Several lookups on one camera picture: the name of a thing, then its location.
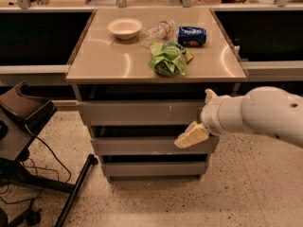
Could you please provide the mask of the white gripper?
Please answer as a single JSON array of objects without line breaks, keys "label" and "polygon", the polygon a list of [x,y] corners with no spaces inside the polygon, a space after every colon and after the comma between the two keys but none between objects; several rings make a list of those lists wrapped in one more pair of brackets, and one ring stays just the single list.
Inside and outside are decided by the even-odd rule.
[{"label": "white gripper", "polygon": [[188,148],[213,135],[244,133],[241,113],[242,96],[218,96],[212,89],[205,89],[205,105],[201,122],[191,122],[174,141],[178,148]]}]

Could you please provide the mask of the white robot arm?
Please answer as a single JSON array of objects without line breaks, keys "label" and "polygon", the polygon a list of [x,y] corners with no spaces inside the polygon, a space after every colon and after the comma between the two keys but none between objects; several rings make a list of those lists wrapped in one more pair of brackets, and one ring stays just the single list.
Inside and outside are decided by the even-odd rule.
[{"label": "white robot arm", "polygon": [[174,141],[189,148],[210,135],[232,133],[266,135],[303,148],[303,97],[276,87],[258,87],[244,96],[219,96],[205,91],[198,122],[191,122]]}]

